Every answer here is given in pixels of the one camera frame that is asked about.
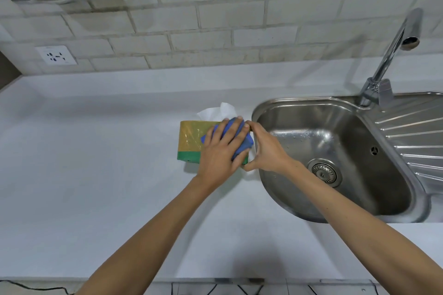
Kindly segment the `person's left hand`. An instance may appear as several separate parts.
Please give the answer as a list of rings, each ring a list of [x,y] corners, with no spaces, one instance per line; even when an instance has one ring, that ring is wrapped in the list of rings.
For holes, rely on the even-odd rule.
[[[231,171],[231,158],[234,152],[242,143],[243,139],[250,130],[247,123],[243,126],[241,132],[225,146],[225,136],[221,139],[221,134],[229,119],[222,120],[219,127],[219,144],[216,146],[202,147],[196,180],[201,183],[209,192],[215,191],[229,177],[235,173]],[[238,156],[248,156],[250,149],[241,152]]]

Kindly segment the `person's right hand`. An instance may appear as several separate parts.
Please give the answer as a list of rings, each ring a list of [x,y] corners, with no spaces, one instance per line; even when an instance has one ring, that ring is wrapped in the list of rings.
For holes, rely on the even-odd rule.
[[[246,121],[257,140],[256,156],[259,157],[259,169],[285,175],[297,165],[283,149],[277,137],[267,132],[260,123]]]

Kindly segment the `blue cleaning cloth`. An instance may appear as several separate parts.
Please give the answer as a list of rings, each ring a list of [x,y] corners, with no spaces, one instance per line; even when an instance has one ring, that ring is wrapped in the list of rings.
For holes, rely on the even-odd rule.
[[[224,130],[221,134],[221,139],[223,139],[224,135],[229,131],[229,129],[231,128],[232,124],[235,122],[236,118],[232,118],[228,121],[228,123],[226,124],[226,126],[224,127]],[[241,130],[243,129],[243,126],[245,125],[245,121],[242,120],[241,124],[239,125],[235,136],[236,137]],[[252,136],[250,135],[250,132],[247,133],[247,135],[245,136],[245,138],[243,139],[242,143],[240,144],[240,146],[237,148],[237,150],[234,152],[231,161],[234,161],[235,158],[243,151],[247,150],[247,149],[251,149],[252,146],[254,145],[254,141]]]

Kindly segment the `yellow green tissue packet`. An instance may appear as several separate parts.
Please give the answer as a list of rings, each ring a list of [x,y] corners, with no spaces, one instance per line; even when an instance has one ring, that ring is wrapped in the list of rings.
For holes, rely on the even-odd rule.
[[[177,160],[191,164],[199,164],[204,137],[212,126],[220,122],[213,121],[181,121]]]

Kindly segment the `person's left forearm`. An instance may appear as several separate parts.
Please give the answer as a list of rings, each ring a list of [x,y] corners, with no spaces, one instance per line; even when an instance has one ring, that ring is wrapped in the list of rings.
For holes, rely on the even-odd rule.
[[[144,295],[187,222],[228,177],[197,174],[171,202],[113,253],[76,295]]]

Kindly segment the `person's right forearm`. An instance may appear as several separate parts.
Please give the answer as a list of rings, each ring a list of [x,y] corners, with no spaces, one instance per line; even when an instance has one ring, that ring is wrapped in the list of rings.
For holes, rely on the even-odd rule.
[[[443,295],[443,268],[401,233],[321,181],[300,162],[282,174],[320,211],[390,295]]]

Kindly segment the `white tissue sheet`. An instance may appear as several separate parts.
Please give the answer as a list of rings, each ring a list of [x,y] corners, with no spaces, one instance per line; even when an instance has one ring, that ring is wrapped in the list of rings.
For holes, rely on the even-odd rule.
[[[222,102],[218,107],[206,108],[197,113],[199,120],[201,121],[213,121],[219,122],[227,119],[237,117],[237,112],[234,106],[229,103]]]

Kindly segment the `round metal drain strainer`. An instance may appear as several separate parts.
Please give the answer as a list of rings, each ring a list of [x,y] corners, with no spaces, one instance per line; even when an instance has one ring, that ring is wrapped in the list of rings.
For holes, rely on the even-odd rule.
[[[336,188],[342,183],[341,170],[328,159],[314,158],[307,163],[307,169],[332,188]]]

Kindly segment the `stainless steel sink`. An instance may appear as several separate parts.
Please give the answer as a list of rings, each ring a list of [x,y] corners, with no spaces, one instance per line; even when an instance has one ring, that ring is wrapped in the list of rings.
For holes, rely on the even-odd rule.
[[[314,158],[334,162],[343,180],[333,189],[386,223],[443,223],[443,94],[396,95],[384,109],[356,102],[274,99],[252,121],[306,168]]]

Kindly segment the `chrome kitchen faucet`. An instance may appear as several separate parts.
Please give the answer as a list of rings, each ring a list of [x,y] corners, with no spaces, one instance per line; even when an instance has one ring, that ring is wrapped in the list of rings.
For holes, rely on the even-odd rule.
[[[380,108],[385,108],[394,99],[391,82],[389,79],[385,79],[384,75],[398,50],[411,51],[418,47],[423,18],[424,10],[422,8],[414,8],[408,13],[376,72],[363,85],[356,102],[358,107],[368,108],[372,104],[376,104]]]

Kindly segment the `white wall socket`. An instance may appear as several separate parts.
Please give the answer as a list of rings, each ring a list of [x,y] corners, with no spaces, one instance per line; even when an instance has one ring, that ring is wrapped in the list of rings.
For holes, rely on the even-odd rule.
[[[71,66],[78,64],[68,48],[64,45],[40,46],[35,47],[35,49],[42,60],[49,66]]]

